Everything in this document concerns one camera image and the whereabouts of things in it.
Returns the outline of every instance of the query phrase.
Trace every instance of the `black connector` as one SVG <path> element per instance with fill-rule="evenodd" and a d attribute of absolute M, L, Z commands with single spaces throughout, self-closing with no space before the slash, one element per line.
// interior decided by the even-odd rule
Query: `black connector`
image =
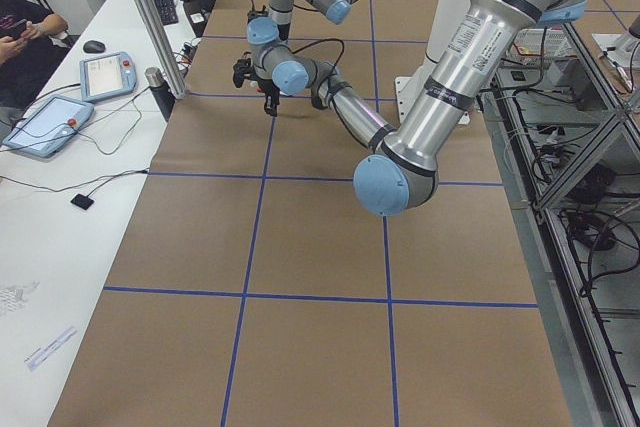
<path fill-rule="evenodd" d="M 86 195 L 78 194 L 73 199 L 71 199 L 71 203 L 75 206 L 80 207 L 82 210 L 87 210 L 89 207 L 93 205 L 94 200 Z"/>

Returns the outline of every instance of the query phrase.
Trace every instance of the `smartphone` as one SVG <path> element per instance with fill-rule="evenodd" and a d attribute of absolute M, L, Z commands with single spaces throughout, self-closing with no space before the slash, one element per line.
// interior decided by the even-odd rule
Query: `smartphone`
<path fill-rule="evenodd" d="M 10 36 L 11 38 L 13 38 L 13 40 L 18 40 L 20 38 L 20 34 L 22 34 L 22 32 L 24 32 L 26 28 L 27 28 L 27 20 L 22 19 L 10 27 L 5 27 L 3 30 L 4 30 L 4 35 Z"/>

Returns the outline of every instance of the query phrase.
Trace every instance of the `black sleeve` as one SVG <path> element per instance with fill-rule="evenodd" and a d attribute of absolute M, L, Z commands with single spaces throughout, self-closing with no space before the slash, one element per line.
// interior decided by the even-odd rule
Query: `black sleeve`
<path fill-rule="evenodd" d="M 4 10 L 12 10 L 16 15 L 30 20 L 34 24 L 42 22 L 45 17 L 53 13 L 28 0 L 0 0 L 0 4 L 4 6 Z"/>

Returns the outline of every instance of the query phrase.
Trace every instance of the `person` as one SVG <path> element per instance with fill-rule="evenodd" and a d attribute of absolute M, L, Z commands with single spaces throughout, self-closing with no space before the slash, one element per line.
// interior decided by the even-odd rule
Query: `person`
<path fill-rule="evenodd" d="M 26 20 L 13 38 L 8 30 Z M 42 90 L 68 49 L 49 36 L 67 30 L 67 21 L 27 0 L 0 0 L 0 104 L 25 109 Z"/>

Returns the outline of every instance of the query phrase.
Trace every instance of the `light blue joint cap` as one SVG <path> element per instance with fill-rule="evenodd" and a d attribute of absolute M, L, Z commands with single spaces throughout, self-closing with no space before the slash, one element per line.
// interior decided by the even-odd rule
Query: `light blue joint cap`
<path fill-rule="evenodd" d="M 297 60 L 287 60 L 273 69 L 273 83 L 286 95 L 295 95 L 307 88 L 309 74 Z"/>
<path fill-rule="evenodd" d="M 573 22 L 584 15 L 587 8 L 587 2 L 580 2 L 562 9 L 547 10 L 535 25 L 536 28 L 551 27 L 553 25 Z"/>
<path fill-rule="evenodd" d="M 391 159 L 370 155 L 353 174 L 356 197 L 372 214 L 395 215 L 409 204 L 409 182 Z"/>
<path fill-rule="evenodd" d="M 346 0 L 338 0 L 327 10 L 327 19 L 339 25 L 344 22 L 349 12 L 351 12 L 351 4 Z"/>
<path fill-rule="evenodd" d="M 264 45 L 278 38 L 278 26 L 268 17 L 258 17 L 247 26 L 247 40 L 251 45 Z"/>

